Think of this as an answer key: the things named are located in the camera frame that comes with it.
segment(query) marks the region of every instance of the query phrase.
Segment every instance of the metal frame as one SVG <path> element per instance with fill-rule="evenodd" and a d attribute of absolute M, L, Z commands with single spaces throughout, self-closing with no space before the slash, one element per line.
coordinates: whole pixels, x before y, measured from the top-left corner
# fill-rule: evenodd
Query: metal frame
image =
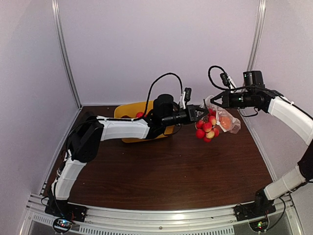
<path fill-rule="evenodd" d="M 72 95 L 74 97 L 76 107 L 78 109 L 80 109 L 82 107 L 82 104 L 81 104 L 79 96 L 78 96 L 78 92 L 77 92 L 77 89 L 75 86 L 72 70 L 70 68 L 69 59 L 68 59 L 68 55 L 67 55 L 67 48 L 65 45 L 65 40 L 64 40 L 63 30 L 62 30 L 62 24 L 61 24 L 59 0 L 52 0 L 52 10 L 53 10 L 53 16 L 54 16 L 55 25 L 57 28 L 57 33 L 58 33 L 59 45 L 60 45 L 61 54 L 62 54 L 62 60 L 64 63 L 65 71 L 67 73 L 68 83 L 69 83 Z"/>
<path fill-rule="evenodd" d="M 251 71 L 255 64 L 257 51 L 260 45 L 261 36 L 263 32 L 265 15 L 266 15 L 266 0 L 260 0 L 258 15 L 256 19 L 256 25 L 255 25 L 255 31 L 254 31 L 254 38 L 253 38 L 250 58 L 249 58 L 248 66 L 247 66 L 247 71 Z"/>
<path fill-rule="evenodd" d="M 41 204 L 42 196 L 32 194 L 26 206 L 25 219 L 20 229 L 20 235 L 27 235 L 32 221 L 52 225 L 54 217 L 45 214 L 45 206 Z M 303 235 L 293 201 L 290 196 L 285 196 L 286 214 L 293 235 Z M 224 231 L 234 234 L 234 225 L 248 221 L 236 220 L 233 207 L 235 205 L 197 210 L 180 211 L 131 211 L 87 206 L 87 215 L 84 223 L 76 222 L 72 228 L 78 234 L 133 234 L 156 235 L 163 234 L 201 234 L 212 231 Z M 277 211 L 283 211 L 283 203 L 275 201 Z"/>

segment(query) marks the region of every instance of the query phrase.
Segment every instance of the brown wooden table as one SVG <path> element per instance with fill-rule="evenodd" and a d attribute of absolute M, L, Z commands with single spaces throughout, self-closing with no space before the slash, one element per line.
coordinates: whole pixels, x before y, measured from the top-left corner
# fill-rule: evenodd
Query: brown wooden table
<path fill-rule="evenodd" d="M 115 106 L 84 107 L 81 113 L 112 117 Z M 72 188 L 70 202 L 131 210 L 208 208 L 254 200 L 271 182 L 245 123 L 238 134 L 222 133 L 211 143 L 194 125 L 174 136 L 140 143 L 103 141 Z M 49 178 L 55 178 L 58 159 Z"/>

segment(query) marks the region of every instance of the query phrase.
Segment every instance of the white robotic arm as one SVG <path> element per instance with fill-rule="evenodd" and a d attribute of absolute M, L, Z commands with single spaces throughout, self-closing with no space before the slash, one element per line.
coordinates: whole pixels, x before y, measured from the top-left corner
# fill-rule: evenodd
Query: white robotic arm
<path fill-rule="evenodd" d="M 282 94 L 266 89 L 260 71 L 245 72 L 244 77 L 246 84 L 244 92 L 236 92 L 241 88 L 234 88 L 231 79 L 227 76 L 222 77 L 226 81 L 225 84 L 231 83 L 230 89 L 224 89 L 224 92 L 211 99 L 211 103 L 222 108 L 255 107 L 263 110 L 282 120 L 303 139 L 309 148 L 294 169 L 257 191 L 254 203 L 245 204 L 244 207 L 236 206 L 234 211 L 237 220 L 246 220 L 265 215 L 267 212 L 274 212 L 275 207 L 272 205 L 274 199 L 293 192 L 313 179 L 313 119 Z M 46 213 L 67 218 L 68 213 L 72 212 L 74 220 L 84 221 L 85 216 L 80 216 L 80 214 L 86 214 L 86 208 L 69 204 L 68 197 L 81 169 L 97 155 L 100 141 L 120 138 L 154 139 L 164 133 L 167 126 L 198 121 L 207 115 L 208 111 L 193 105 L 186 105 L 190 100 L 190 93 L 191 89 L 185 90 L 179 105 L 173 102 L 172 96 L 160 95 L 154 101 L 152 111 L 143 118 L 114 119 L 87 114 L 79 125 L 79 129 L 75 128 L 68 137 L 67 155 L 49 190 L 49 205 L 46 207 Z M 217 103 L 218 99 L 222 99 L 222 103 Z"/>
<path fill-rule="evenodd" d="M 208 110 L 187 105 L 190 95 L 191 89 L 186 88 L 178 105 L 171 95 L 162 94 L 154 100 L 153 109 L 141 118 L 117 119 L 86 113 L 67 138 L 66 156 L 49 189 L 49 203 L 45 212 L 68 219 L 73 216 L 74 220 L 84 221 L 86 208 L 69 204 L 68 198 L 80 171 L 96 157 L 100 141 L 121 138 L 150 140 L 163 134 L 167 126 L 200 120 L 208 114 Z"/>
<path fill-rule="evenodd" d="M 283 121 L 309 147 L 295 168 L 284 174 L 277 181 L 257 191 L 254 203 L 244 207 L 237 205 L 234 208 L 238 220 L 246 220 L 256 217 L 255 215 L 262 216 L 267 212 L 274 212 L 275 207 L 272 205 L 274 199 L 285 193 L 293 192 L 313 179 L 313 118 L 283 97 L 279 92 L 266 89 L 260 71 L 244 72 L 244 78 L 246 84 L 244 87 L 222 89 L 224 92 L 212 98 L 211 102 L 222 108 L 255 107 L 258 110 L 263 110 L 265 113 L 269 113 Z M 246 91 L 234 92 L 240 89 L 246 89 Z"/>

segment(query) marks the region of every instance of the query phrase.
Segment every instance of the red ball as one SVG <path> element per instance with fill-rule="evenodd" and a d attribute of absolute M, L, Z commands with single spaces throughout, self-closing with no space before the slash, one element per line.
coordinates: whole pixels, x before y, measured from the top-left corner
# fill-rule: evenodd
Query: red ball
<path fill-rule="evenodd" d="M 220 131 L 217 128 L 213 128 L 212 131 L 214 131 L 214 137 L 217 137 L 220 135 Z"/>
<path fill-rule="evenodd" d="M 137 114 L 136 114 L 136 118 L 141 118 L 143 116 L 143 112 L 138 112 Z"/>
<path fill-rule="evenodd" d="M 196 123 L 196 128 L 197 128 L 197 129 L 201 129 L 202 126 L 203 126 L 203 124 L 204 124 L 204 121 L 203 121 L 203 120 L 199 120 L 199 121 Z"/>
<path fill-rule="evenodd" d="M 203 124 L 202 129 L 208 133 L 212 130 L 212 124 L 210 122 L 207 122 L 205 124 Z"/>
<path fill-rule="evenodd" d="M 212 139 L 208 139 L 207 137 L 203 138 L 204 142 L 210 143 L 212 141 Z"/>
<path fill-rule="evenodd" d="M 198 139 L 202 139 L 202 138 L 205 136 L 204 130 L 198 129 L 198 130 L 196 131 L 196 136 L 197 136 Z"/>

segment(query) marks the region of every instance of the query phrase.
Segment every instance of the white backdrop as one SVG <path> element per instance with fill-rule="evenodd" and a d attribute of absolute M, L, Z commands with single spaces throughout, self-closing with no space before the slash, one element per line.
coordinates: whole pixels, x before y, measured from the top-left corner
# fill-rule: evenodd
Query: white backdrop
<path fill-rule="evenodd" d="M 67 0 L 60 12 L 73 77 L 83 105 L 144 101 L 166 72 L 192 87 L 192 102 L 217 94 L 207 70 L 217 64 L 242 84 L 258 0 Z M 179 97 L 173 77 L 152 99 Z"/>
<path fill-rule="evenodd" d="M 0 234 L 16 235 L 77 109 L 51 1 L 0 1 L 0 26 Z"/>
<path fill-rule="evenodd" d="M 264 32 L 255 69 L 266 87 L 276 89 L 313 116 L 313 2 L 267 1 Z M 250 118 L 277 177 L 292 169 L 307 149 L 281 121 L 260 113 Z M 313 185 L 292 194 L 305 234 L 312 234 Z"/>

